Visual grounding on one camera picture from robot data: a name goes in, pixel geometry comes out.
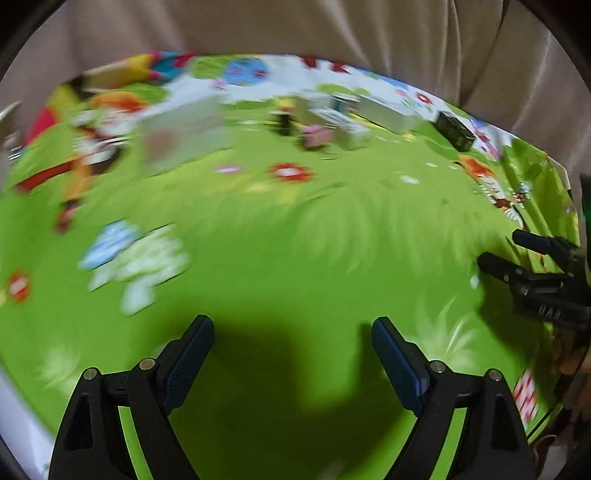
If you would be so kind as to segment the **right hand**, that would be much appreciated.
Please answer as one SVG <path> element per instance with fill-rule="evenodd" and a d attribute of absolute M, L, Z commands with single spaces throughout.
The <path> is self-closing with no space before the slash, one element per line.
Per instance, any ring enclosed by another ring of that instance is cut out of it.
<path fill-rule="evenodd" d="M 561 374 L 573 376 L 577 373 L 589 374 L 591 371 L 590 351 L 586 348 L 564 353 L 558 361 Z"/>

